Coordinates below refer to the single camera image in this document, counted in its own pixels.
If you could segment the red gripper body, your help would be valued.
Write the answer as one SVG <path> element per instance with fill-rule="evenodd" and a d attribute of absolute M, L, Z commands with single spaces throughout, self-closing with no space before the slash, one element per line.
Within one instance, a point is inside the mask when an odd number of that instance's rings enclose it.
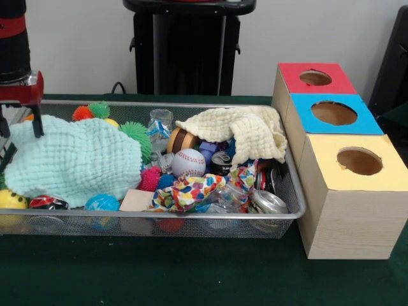
<path fill-rule="evenodd" d="M 15 83 L 1 84 L 1 104 L 36 106 L 44 95 L 44 79 L 40 71 L 33 71 Z"/>

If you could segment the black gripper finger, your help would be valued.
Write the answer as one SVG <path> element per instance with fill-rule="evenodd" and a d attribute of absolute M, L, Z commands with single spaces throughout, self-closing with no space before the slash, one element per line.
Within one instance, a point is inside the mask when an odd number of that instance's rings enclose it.
<path fill-rule="evenodd" d="M 36 138 L 40 138 L 44 135 L 43 125 L 41 120 L 41 109 L 40 105 L 30 106 L 33 114 L 33 131 Z"/>
<path fill-rule="evenodd" d="M 3 116 L 2 107 L 0 106 L 0 135 L 1 137 L 10 137 L 8 121 Z"/>

